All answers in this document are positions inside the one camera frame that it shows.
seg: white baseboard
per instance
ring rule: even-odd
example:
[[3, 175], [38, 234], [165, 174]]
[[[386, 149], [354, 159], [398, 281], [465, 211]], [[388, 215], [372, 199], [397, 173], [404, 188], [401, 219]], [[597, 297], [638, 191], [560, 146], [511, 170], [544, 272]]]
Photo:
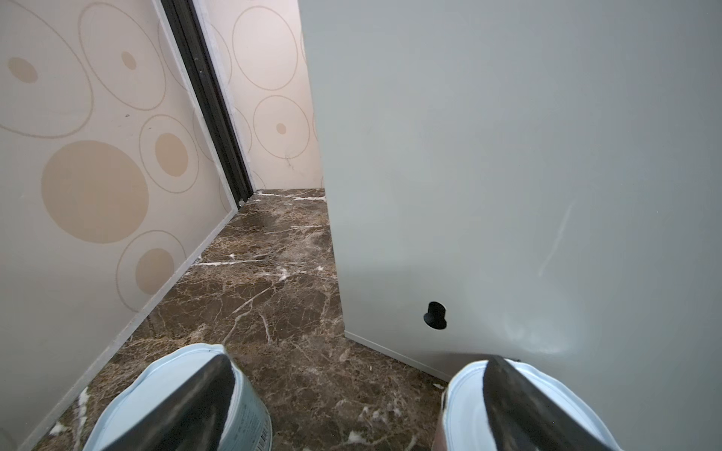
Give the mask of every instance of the white baseboard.
[[366, 338], [359, 337], [359, 336], [356, 335], [355, 333], [351, 333], [351, 332], [349, 332], [348, 330], [344, 330], [344, 335], [345, 335], [346, 338], [348, 338], [349, 340], [353, 340], [353, 341], [356, 341], [356, 342], [358, 342], [358, 343], [361, 343], [363, 346], [367, 346], [367, 347], [373, 349], [374, 351], [379, 351], [380, 353], [385, 354], [385, 355], [387, 355], [387, 356], [389, 356], [389, 357], [391, 357], [391, 358], [393, 358], [393, 359], [396, 359], [396, 360], [398, 360], [399, 362], [403, 362], [403, 363], [405, 363], [405, 364], [407, 364], [407, 365], [409, 365], [409, 366], [411, 366], [411, 367], [414, 367], [414, 368], [416, 368], [416, 369], [420, 369], [421, 371], [423, 371], [423, 372], [425, 372], [425, 373], [429, 373], [430, 375], [432, 375], [432, 376], [434, 376], [434, 377], [438, 377], [438, 378], [441, 379], [441, 380], [444, 380], [444, 381], [446, 381], [446, 382], [448, 382], [448, 381], [451, 380], [451, 376], [450, 376], [450, 375], [447, 375], [446, 373], [441, 372], [441, 371], [439, 371], [438, 369], [435, 369], [435, 368], [429, 367], [429, 366], [427, 366], [427, 365], [424, 365], [424, 364], [421, 363], [421, 362], [417, 362], [416, 360], [413, 360], [413, 359], [411, 359], [411, 358], [409, 358], [409, 357], [407, 357], [407, 356], [404, 356], [403, 354], [399, 354], [398, 352], [392, 351], [392, 350], [390, 350], [389, 348], [386, 348], [386, 347], [384, 347], [384, 346], [381, 346], [381, 345], [378, 344], [378, 343], [374, 343], [374, 342], [371, 341], [371, 340], [367, 340]]
[[80, 392], [90, 384], [90, 381], [95, 377], [100, 370], [103, 369], [105, 364], [115, 355], [116, 352], [121, 348], [123, 343], [130, 338], [133, 332], [138, 328], [140, 323], [151, 313], [156, 305], [163, 299], [163, 297], [173, 288], [173, 285], [181, 278], [183, 274], [191, 267], [194, 261], [201, 256], [203, 251], [211, 244], [213, 239], [223, 230], [223, 227], [230, 222], [230, 220], [238, 213], [237, 209], [231, 211], [218, 226], [203, 240], [203, 242], [193, 251], [192, 254], [184, 261], [180, 267], [175, 271], [173, 277], [171, 277], [163, 287], [155, 294], [145, 307], [143, 307], [131, 320], [130, 323], [113, 339], [110, 345], [96, 358], [96, 360], [85, 370], [83, 375], [73, 384], [72, 388], [68, 390], [68, 393], [60, 399], [60, 401], [53, 407], [48, 415], [33, 429], [30, 435], [25, 439], [23, 443], [17, 448], [17, 451], [31, 451], [36, 443], [43, 438], [45, 434], [55, 425], [60, 415], [78, 398]]

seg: circle pattern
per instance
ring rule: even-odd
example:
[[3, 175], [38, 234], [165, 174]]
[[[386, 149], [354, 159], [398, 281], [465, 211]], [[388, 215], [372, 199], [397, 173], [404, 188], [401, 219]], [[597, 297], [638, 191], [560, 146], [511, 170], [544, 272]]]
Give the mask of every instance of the circle pattern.
[[76, 141], [58, 150], [45, 165], [40, 191], [58, 227], [88, 242], [122, 240], [148, 212], [148, 185], [138, 165], [100, 141]]
[[272, 95], [258, 103], [253, 112], [253, 130], [258, 143], [276, 158], [296, 158], [308, 148], [310, 141], [306, 113], [282, 95]]
[[238, 140], [240, 141], [240, 146], [243, 151], [248, 154], [251, 151], [251, 147], [253, 147], [253, 133], [251, 133], [251, 125], [248, 123], [248, 119], [245, 118], [238, 108], [235, 109], [235, 112], [236, 114], [233, 120], [235, 122], [235, 129], [238, 134], [240, 134]]
[[240, 13], [231, 46], [241, 73], [261, 89], [277, 91], [296, 75], [296, 38], [286, 19], [273, 9], [252, 6]]
[[161, 104], [165, 69], [135, 19], [112, 4], [91, 3], [80, 13], [78, 35], [90, 70], [113, 97], [142, 111]]
[[188, 88], [186, 87], [186, 83], [183, 82], [183, 76], [181, 76], [180, 69], [178, 68], [178, 64], [175, 62], [175, 57], [173, 57], [173, 50], [170, 48], [170, 43], [168, 42], [168, 39], [165, 36], [165, 33], [163, 32], [162, 24], [160, 21], [158, 21], [158, 44], [160, 45], [160, 55], [163, 58], [163, 61], [165, 61], [165, 65], [168, 67], [168, 71], [170, 72], [170, 76], [175, 80], [176, 83], [180, 85], [183, 89], [188, 91]]
[[226, 75], [226, 84], [230, 83], [231, 76], [233, 75], [233, 62], [230, 58], [230, 51], [228, 50], [228, 44], [226, 44], [225, 39], [223, 39], [223, 36], [221, 36], [221, 33], [218, 31], [216, 27], [214, 27], [211, 24], [210, 27], [213, 29], [213, 36], [216, 39], [216, 43], [218, 44], [218, 47], [220, 49], [221, 53], [221, 61], [223, 62], [223, 68], [226, 69], [227, 72]]
[[173, 133], [164, 133], [155, 140], [155, 159], [173, 177], [180, 177], [188, 169], [188, 150]]
[[252, 170], [252, 171], [251, 171], [251, 174], [253, 175], [253, 181], [255, 182], [255, 183], [253, 184], [253, 187], [254, 187], [254, 188], [256, 188], [256, 189], [260, 188], [260, 189], [262, 189], [262, 190], [267, 189], [267, 188], [266, 188], [266, 182], [264, 182], [264, 179], [262, 179], [261, 176], [258, 175], [258, 173], [257, 173], [256, 171], [253, 171], [253, 170]]
[[198, 144], [198, 147], [201, 148], [201, 153], [204, 157], [207, 159], [213, 161], [213, 155], [211, 154], [211, 149], [208, 147], [208, 141], [206, 140], [206, 135], [203, 133], [203, 127], [201, 127], [200, 121], [202, 121], [203, 118], [201, 117], [201, 113], [198, 110], [193, 111], [193, 136], [196, 138], [196, 143]]
[[184, 193], [198, 179], [198, 149], [188, 129], [169, 115], [156, 114], [141, 127], [140, 158], [156, 185]]
[[92, 115], [85, 67], [45, 20], [13, 0], [1, 0], [0, 128], [34, 138], [76, 133]]
[[140, 311], [187, 257], [180, 240], [165, 230], [149, 230], [135, 237], [123, 249], [116, 267], [121, 302]]
[[156, 294], [173, 275], [173, 256], [165, 249], [153, 248], [138, 260], [136, 284], [145, 294]]
[[223, 205], [223, 209], [226, 211], [226, 213], [230, 213], [231, 203], [228, 200], [228, 195], [226, 194], [225, 189], [223, 189], [223, 180], [221, 178], [218, 178], [218, 192], [220, 194], [221, 205]]

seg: gray door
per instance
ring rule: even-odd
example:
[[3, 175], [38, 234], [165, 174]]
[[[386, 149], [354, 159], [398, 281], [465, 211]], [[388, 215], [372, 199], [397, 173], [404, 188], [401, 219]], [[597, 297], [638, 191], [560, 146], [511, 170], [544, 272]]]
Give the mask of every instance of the gray door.
[[722, 5], [301, 15], [347, 336], [444, 378], [522, 359], [625, 449], [719, 448]]

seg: door frame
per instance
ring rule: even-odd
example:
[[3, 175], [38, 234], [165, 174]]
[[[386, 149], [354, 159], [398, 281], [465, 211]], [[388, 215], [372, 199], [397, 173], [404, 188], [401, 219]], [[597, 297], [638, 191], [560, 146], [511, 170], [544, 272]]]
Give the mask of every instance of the door frame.
[[253, 194], [253, 186], [193, 0], [160, 0], [160, 3], [233, 198], [236, 205], [241, 205], [240, 202], [246, 202]]

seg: marble floor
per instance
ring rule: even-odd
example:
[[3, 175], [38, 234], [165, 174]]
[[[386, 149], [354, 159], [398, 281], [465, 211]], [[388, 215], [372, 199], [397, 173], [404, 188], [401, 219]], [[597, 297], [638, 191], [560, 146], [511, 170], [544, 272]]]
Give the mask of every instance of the marble floor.
[[276, 451], [431, 448], [444, 382], [344, 337], [324, 192], [293, 190], [249, 199], [35, 449], [82, 448], [149, 363], [200, 342], [250, 378]]

